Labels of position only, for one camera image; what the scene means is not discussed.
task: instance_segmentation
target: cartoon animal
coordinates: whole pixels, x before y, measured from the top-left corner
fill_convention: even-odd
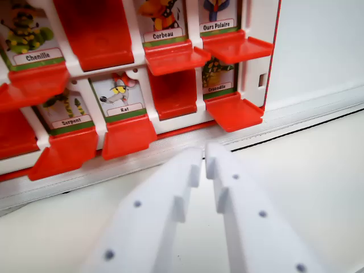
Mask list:
[[[136,80],[132,80],[129,78],[126,73],[122,73],[121,76],[113,73],[111,74],[113,77],[113,87],[111,88],[111,91],[114,92],[114,95],[112,95],[109,98],[106,98],[104,96],[100,97],[100,101],[105,102],[107,104],[113,104],[115,101],[122,100],[124,102],[124,105],[128,105],[127,99],[129,98],[129,87],[133,87],[135,84],[137,84]]]
[[[73,118],[75,115],[73,114],[71,106],[69,105],[69,95],[70,95],[70,93],[78,94],[78,92],[73,92],[73,91],[69,91],[68,89],[66,89],[62,94],[55,95],[54,97],[50,98],[48,101],[46,101],[44,104],[42,104],[42,107],[47,109],[48,115],[50,115],[49,109],[51,109],[52,106],[57,101],[61,101],[64,104],[64,108],[66,109],[68,116],[70,118]],[[83,110],[83,108],[81,106],[81,103],[77,98],[75,98],[74,103],[77,106],[77,109],[80,112],[80,114],[85,115],[85,111]]]
[[[220,61],[212,57],[202,69],[202,86],[209,87],[220,83],[222,71],[234,69],[233,65],[222,65]]]
[[[230,4],[230,0],[205,0],[204,9],[210,12],[209,20],[214,22],[217,20],[217,13],[226,9]]]
[[[138,13],[142,16],[150,17],[154,22],[154,31],[167,30],[179,27],[180,10],[177,8],[177,20],[172,12],[172,8],[177,0],[146,0],[140,6]]]
[[[14,4],[12,6],[13,26],[7,26],[1,19],[0,23],[9,29],[7,40],[8,49],[17,54],[39,48],[45,41],[53,39],[53,32],[48,27],[39,28],[39,23],[34,24],[34,16],[41,15],[42,11],[37,11],[29,4]]]

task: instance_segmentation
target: rectangular hole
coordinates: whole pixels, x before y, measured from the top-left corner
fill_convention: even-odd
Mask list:
[[[259,84],[258,84],[258,87],[264,86],[264,83],[266,81],[266,76],[267,76],[267,73],[261,74],[259,76]]]

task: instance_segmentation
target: white table surface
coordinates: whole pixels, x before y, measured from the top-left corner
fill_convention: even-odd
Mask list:
[[[337,272],[364,266],[364,111],[234,152],[293,228]],[[158,167],[0,217],[0,272],[76,272],[118,203]],[[192,189],[172,272],[229,272],[212,182]]]

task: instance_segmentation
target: white wall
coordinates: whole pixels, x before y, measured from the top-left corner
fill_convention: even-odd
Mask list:
[[[364,85],[364,1],[282,0],[266,110]]]

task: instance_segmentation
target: animal card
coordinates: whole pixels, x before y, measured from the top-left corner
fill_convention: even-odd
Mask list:
[[[41,105],[33,107],[50,135],[59,135],[94,125],[80,92],[65,89]]]
[[[239,0],[198,0],[200,35],[210,36],[238,30],[241,20],[241,3],[238,2]]]
[[[204,100],[235,92],[237,90],[238,64],[225,64],[212,57],[202,68]]]
[[[135,0],[134,5],[145,47],[187,39],[184,0]]]
[[[10,71],[64,61],[43,10],[0,0],[0,55]]]
[[[147,113],[139,82],[125,72],[91,78],[90,84],[106,122]]]

